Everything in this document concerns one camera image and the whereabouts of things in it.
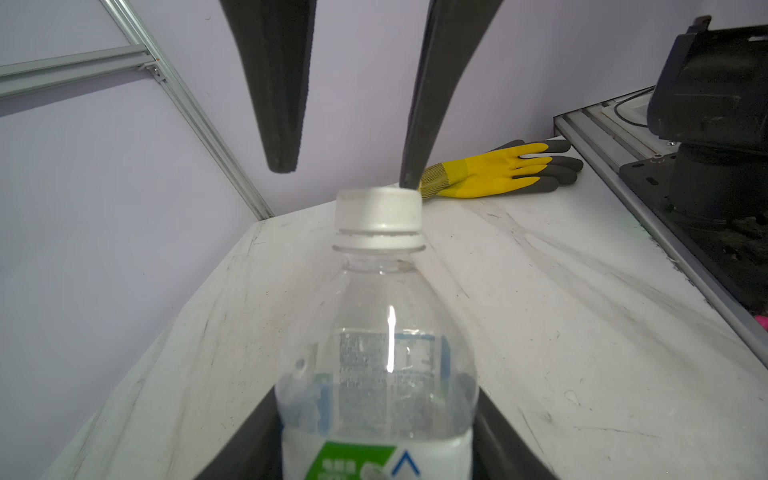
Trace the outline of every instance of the table surface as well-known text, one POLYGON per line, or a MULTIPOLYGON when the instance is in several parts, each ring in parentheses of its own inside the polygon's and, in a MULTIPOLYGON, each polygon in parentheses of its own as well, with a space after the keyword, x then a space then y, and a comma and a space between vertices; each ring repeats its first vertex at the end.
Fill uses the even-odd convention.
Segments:
MULTIPOLYGON (((333 209, 255 223, 43 478, 193 478, 340 268, 333 209)), ((588 165, 549 194, 431 200, 424 234, 480 384, 560 478, 768 475, 768 371, 588 165)))

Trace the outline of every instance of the black machine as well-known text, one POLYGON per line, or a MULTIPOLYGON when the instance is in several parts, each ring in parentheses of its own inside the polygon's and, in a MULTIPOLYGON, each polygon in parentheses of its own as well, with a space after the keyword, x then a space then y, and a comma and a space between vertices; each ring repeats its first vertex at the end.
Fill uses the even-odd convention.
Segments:
POLYGON ((753 315, 768 311, 768 25, 677 37, 648 129, 678 152, 621 178, 753 315))

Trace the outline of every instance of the clear plastic bottle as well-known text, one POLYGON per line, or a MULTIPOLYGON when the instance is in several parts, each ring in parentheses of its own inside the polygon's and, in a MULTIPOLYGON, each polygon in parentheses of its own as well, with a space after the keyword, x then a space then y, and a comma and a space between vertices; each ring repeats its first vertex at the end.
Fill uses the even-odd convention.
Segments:
POLYGON ((463 329, 415 268, 422 200, 399 188, 336 198, 346 257, 280 358, 289 480, 466 480, 478 398, 463 329))

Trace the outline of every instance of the bottle label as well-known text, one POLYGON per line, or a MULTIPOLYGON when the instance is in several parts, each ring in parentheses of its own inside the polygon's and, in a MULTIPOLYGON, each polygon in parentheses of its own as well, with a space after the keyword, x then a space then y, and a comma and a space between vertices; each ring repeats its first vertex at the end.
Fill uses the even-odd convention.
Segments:
POLYGON ((298 429, 283 429, 286 480, 468 480, 472 429, 464 435, 397 445, 330 441, 298 429))

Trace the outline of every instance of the yellow glove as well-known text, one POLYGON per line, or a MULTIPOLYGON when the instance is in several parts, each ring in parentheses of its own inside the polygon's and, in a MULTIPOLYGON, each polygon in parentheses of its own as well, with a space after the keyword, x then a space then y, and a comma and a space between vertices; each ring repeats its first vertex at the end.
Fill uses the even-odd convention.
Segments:
POLYGON ((550 192, 576 181, 584 164, 573 157, 520 158, 521 155, 563 153, 571 149, 567 140, 534 144, 510 142, 477 157, 436 164, 424 170, 419 191, 423 198, 476 198, 521 192, 550 192))

